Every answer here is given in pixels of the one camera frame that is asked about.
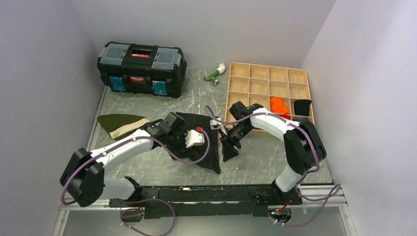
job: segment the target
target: marble floor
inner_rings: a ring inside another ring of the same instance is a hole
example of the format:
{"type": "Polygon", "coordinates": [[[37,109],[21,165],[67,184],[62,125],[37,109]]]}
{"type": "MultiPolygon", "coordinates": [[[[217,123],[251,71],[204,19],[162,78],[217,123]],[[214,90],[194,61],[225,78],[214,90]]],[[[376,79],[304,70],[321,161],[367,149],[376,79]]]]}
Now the marble floor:
{"type": "MultiPolygon", "coordinates": [[[[203,80],[216,68],[189,68],[180,98],[113,92],[107,88],[100,115],[132,114],[150,120],[164,118],[170,111],[205,115],[204,105],[224,118],[229,71],[218,76],[214,86],[203,80]]],[[[114,140],[97,123],[90,150],[113,143],[114,140]]],[[[242,141],[240,155],[227,162],[221,160],[221,174],[197,165],[173,161],[162,148],[142,153],[106,173],[108,177],[131,176],[140,185],[215,185],[215,184],[269,184],[286,166],[284,143],[277,138],[248,135],[242,141]]],[[[310,175],[305,183],[331,183],[326,161],[318,173],[310,175]]]]}

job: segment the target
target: green toy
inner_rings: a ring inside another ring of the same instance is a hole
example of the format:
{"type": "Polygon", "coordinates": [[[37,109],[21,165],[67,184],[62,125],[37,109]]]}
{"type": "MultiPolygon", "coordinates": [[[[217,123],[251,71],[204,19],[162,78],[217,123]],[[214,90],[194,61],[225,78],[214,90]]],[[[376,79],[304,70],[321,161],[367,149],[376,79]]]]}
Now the green toy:
{"type": "Polygon", "coordinates": [[[223,74],[225,70],[226,70],[226,66],[224,65],[224,63],[221,63],[219,65],[219,68],[211,75],[204,77],[204,80],[211,81],[214,85],[218,85],[219,80],[216,78],[216,76],[223,74]]]}

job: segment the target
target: black cloth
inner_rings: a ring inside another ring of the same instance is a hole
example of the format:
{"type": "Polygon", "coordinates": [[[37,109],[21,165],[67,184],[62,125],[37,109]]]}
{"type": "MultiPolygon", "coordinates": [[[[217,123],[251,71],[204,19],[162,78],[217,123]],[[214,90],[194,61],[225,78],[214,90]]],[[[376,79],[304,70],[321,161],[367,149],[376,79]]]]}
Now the black cloth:
{"type": "Polygon", "coordinates": [[[301,119],[295,118],[295,119],[293,119],[293,121],[298,121],[298,122],[300,122],[300,123],[304,123],[304,122],[307,122],[307,121],[309,121],[309,120],[308,120],[308,118],[307,118],[307,117],[303,117],[303,118],[301,118],[301,119]]]}
{"type": "MultiPolygon", "coordinates": [[[[185,128],[187,130],[196,129],[197,126],[200,126],[208,134],[210,137],[210,149],[207,156],[201,162],[197,163],[197,165],[206,169],[214,170],[217,174],[220,174],[218,131],[216,129],[210,129],[211,118],[208,116],[181,112],[177,112],[177,115],[184,119],[185,128]]],[[[173,151],[173,153],[181,159],[189,158],[191,161],[196,161],[203,156],[206,149],[207,144],[204,144],[201,146],[190,147],[185,152],[180,153],[173,151]]]]}
{"type": "Polygon", "coordinates": [[[310,104],[311,104],[311,100],[307,100],[307,99],[295,101],[294,113],[297,116],[309,117],[310,116],[310,104]]]}

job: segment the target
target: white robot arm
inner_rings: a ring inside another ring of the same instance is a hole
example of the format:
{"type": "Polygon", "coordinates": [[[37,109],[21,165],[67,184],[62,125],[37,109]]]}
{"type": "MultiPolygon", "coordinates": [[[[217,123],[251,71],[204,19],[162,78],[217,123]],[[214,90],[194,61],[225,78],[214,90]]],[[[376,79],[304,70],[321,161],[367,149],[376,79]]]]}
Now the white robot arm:
{"type": "Polygon", "coordinates": [[[303,180],[307,171],[326,157],[326,150],[317,130],[309,121],[300,123],[281,117],[277,118],[278,115],[271,113],[259,104],[245,107],[241,102],[233,104],[230,113],[240,122],[229,131],[220,130],[223,161],[239,154],[240,139],[254,128],[262,129],[284,142],[287,166],[271,185],[273,195],[278,200],[283,200],[291,194],[295,186],[303,180]],[[303,143],[306,139],[312,142],[313,147],[303,143]]]}
{"type": "Polygon", "coordinates": [[[187,148],[207,142],[208,151],[207,133],[199,127],[197,130],[186,130],[184,120],[175,113],[169,113],[164,120],[146,123],[141,129],[111,145],[91,152],[84,148],[75,151],[60,183],[81,207],[89,206],[99,198],[129,199],[135,194],[138,183],[129,177],[104,177],[104,170],[110,171],[138,154],[161,146],[184,152],[187,148]]]}

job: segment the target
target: olive green cloth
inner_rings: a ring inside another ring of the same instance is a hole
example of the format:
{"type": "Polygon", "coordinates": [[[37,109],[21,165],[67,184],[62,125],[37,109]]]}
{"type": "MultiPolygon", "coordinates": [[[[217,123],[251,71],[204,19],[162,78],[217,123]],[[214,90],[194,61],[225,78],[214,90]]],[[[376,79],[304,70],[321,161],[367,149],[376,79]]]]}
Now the olive green cloth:
{"type": "MultiPolygon", "coordinates": [[[[109,114],[109,115],[102,115],[97,117],[98,123],[103,127],[104,130],[110,135],[113,131],[119,129],[122,126],[129,125],[135,122],[138,122],[140,120],[145,119],[142,116],[135,116],[135,115],[128,115],[128,114],[109,114]]],[[[120,140],[123,139],[129,135],[131,135],[135,130],[137,130],[139,127],[128,131],[127,133],[123,133],[118,137],[115,137],[112,139],[114,140],[120,140]]]]}

